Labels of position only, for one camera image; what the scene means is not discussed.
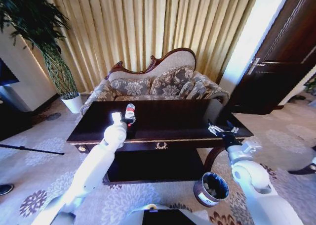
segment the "trash can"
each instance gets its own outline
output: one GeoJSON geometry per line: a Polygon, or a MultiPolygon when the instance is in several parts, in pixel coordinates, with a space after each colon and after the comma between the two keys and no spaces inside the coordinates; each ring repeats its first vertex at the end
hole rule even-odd
{"type": "Polygon", "coordinates": [[[229,195],[226,181],[213,172],[205,173],[195,183],[193,191],[198,202],[205,207],[213,207],[229,195]]]}

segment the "wooden baseboard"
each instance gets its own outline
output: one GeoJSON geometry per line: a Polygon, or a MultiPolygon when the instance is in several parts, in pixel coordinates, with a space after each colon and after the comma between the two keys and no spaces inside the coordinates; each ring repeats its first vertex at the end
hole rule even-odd
{"type": "Polygon", "coordinates": [[[283,109],[284,105],[277,105],[274,110],[281,110],[283,109]]]}

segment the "potted plant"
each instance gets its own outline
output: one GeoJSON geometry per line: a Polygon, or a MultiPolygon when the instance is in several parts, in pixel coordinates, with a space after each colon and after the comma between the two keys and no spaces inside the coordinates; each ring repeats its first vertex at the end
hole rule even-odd
{"type": "Polygon", "coordinates": [[[13,45],[17,35],[42,52],[57,93],[73,113],[79,113],[82,100],[74,78],[61,57],[56,40],[65,38],[60,28],[67,28],[67,18],[47,0],[0,0],[0,29],[12,25],[13,45]]]}

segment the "white flower pot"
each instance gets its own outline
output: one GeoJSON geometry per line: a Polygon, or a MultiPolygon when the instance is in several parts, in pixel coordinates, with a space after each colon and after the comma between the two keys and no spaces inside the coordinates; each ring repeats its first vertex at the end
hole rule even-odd
{"type": "Polygon", "coordinates": [[[75,98],[69,99],[69,100],[64,100],[61,98],[61,100],[65,103],[65,105],[68,107],[68,109],[70,109],[70,111],[73,114],[77,114],[80,112],[80,109],[82,107],[82,99],[81,99],[81,95],[79,93],[79,95],[75,98]]]}

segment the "white wall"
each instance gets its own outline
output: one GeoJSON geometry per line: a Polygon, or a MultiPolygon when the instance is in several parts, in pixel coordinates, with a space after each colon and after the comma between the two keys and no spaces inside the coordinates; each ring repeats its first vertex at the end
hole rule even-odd
{"type": "Polygon", "coordinates": [[[286,0],[256,0],[219,84],[232,93],[286,0]]]}
{"type": "Polygon", "coordinates": [[[23,49],[25,41],[18,37],[13,46],[5,28],[0,34],[0,58],[20,82],[0,87],[0,92],[21,111],[33,111],[56,94],[51,81],[47,78],[29,48],[23,49]]]}

